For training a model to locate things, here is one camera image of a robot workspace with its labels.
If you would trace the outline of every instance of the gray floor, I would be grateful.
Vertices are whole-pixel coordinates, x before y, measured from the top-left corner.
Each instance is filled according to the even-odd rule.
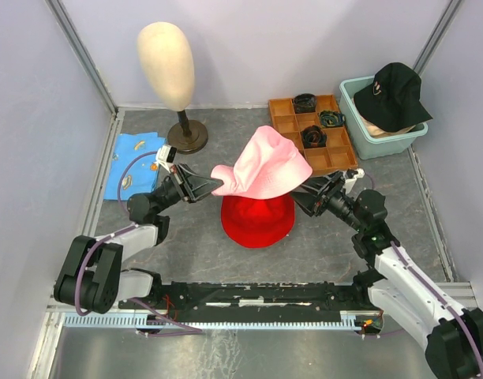
[[[178,156],[201,174],[216,164],[232,165],[254,130],[269,125],[268,109],[191,110],[189,118],[208,127],[206,148],[191,156]],[[165,137],[176,123],[171,111],[127,111],[123,133],[157,131]],[[388,224],[417,264],[435,281],[446,280],[438,249],[425,213],[409,152],[378,159],[360,160],[376,179],[376,188],[386,197]],[[358,184],[357,191],[369,182]],[[161,273],[163,281],[211,282],[348,282],[365,268],[352,248],[353,231],[334,216],[309,218],[296,212],[289,236],[262,250],[248,250],[231,241],[220,223],[222,199],[209,197],[197,204],[178,204],[165,214],[171,217],[167,240],[129,259],[126,267]],[[116,201],[105,201],[96,234],[106,234],[127,225]]]

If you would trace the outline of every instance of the beige mannequin head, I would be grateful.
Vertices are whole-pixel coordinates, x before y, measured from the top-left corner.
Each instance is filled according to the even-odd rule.
[[[193,97],[194,62],[182,30],[168,22],[155,22],[142,29],[137,47],[155,93],[172,111],[183,111]]]

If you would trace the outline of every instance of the blue fabric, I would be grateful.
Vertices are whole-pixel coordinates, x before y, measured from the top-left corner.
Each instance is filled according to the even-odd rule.
[[[115,143],[108,175],[105,200],[117,200],[117,186],[122,173],[131,161],[146,152],[157,151],[166,142],[157,133],[121,134]],[[151,170],[155,155],[139,159],[126,174],[126,189],[121,188],[121,199],[128,200],[135,193],[151,192],[157,184],[158,171]]]

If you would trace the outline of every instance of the plastic bin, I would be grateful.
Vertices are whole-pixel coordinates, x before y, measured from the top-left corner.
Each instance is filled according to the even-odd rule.
[[[373,83],[374,77],[359,77],[343,81],[339,86],[342,97],[339,101],[339,109],[345,115],[346,127],[349,131],[350,139],[358,151],[359,158],[370,159],[377,156],[388,156],[403,152],[409,148],[415,138],[423,136],[428,132],[428,124],[422,122],[417,124],[409,133],[398,136],[373,138],[366,130],[361,116],[356,109],[352,98],[354,94],[368,84]]]

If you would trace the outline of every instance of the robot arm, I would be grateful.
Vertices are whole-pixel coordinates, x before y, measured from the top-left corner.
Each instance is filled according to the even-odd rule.
[[[204,199],[223,182],[199,176],[185,164],[172,164],[176,149],[169,146],[158,152],[158,161],[170,174],[151,193],[137,193],[128,200],[129,219],[135,224],[110,235],[89,259],[80,284],[80,306],[106,313],[115,302],[143,298],[160,287],[160,275],[144,270],[121,272],[122,262],[141,250],[160,244],[168,234],[170,217],[160,213],[179,201],[195,203]],[[68,251],[54,286],[54,298],[75,304],[75,290],[84,259],[94,244],[106,236],[76,237]]]
[[[483,312],[443,293],[391,233],[385,197],[372,189],[348,197],[346,176],[310,178],[291,196],[307,215],[327,210],[356,230],[354,249],[368,271],[357,274],[354,285],[419,343],[438,379],[474,377],[483,363]]]

